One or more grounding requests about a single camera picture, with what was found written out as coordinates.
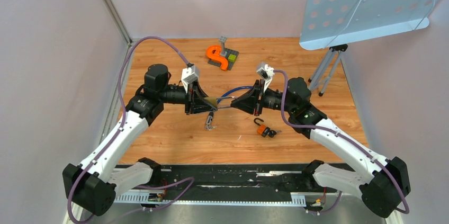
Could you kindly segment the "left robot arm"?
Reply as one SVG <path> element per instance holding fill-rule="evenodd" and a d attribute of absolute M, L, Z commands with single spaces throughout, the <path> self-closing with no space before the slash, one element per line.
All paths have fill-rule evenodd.
<path fill-rule="evenodd" d="M 185 113 L 200 114 L 217 111 L 216 100 L 207 96 L 199 84 L 200 71 L 188 64 L 182 70 L 180 84 L 170 84 L 166 65 L 148 67 L 143 84 L 125 106 L 121 120 L 100 145 L 78 165 L 68 164 L 62 177 L 67 208 L 73 203 L 101 216 L 115 198 L 139 185 L 155 189 L 161 185 L 159 165 L 148 158 L 115 172 L 114 169 L 131 144 L 145 132 L 162 113 L 164 105 L 180 104 Z"/>

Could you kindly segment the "large brass padlock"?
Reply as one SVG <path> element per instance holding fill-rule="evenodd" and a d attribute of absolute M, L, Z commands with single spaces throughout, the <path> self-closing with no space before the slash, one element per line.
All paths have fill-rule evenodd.
<path fill-rule="evenodd" d="M 206 97 L 205 99 L 206 99 L 209 103 L 211 103 L 211 105 L 212 105 L 212 107 L 213 107 L 213 111 L 217 111 L 217 110 L 220 110 L 220 109 L 231 108 L 230 105 L 220 106 L 219 102 L 221 102 L 222 100 L 235 99 L 235 97 L 234 97 L 234 96 Z"/>

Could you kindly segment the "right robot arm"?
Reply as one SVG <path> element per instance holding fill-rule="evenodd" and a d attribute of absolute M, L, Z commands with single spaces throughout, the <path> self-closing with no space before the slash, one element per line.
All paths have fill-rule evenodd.
<path fill-rule="evenodd" d="M 281 92 L 257 80 L 230 106 L 254 116 L 264 108 L 279 110 L 284 122 L 297 133 L 326 147 L 351 167 L 348 171 L 320 160 L 312 161 L 302 177 L 307 190 L 329 187 L 350 194 L 382 218 L 394 211 L 408 214 L 406 196 L 411 187 L 406 163 L 399 157 L 388 159 L 359 143 L 316 108 L 310 97 L 311 91 L 302 77 L 287 80 Z"/>

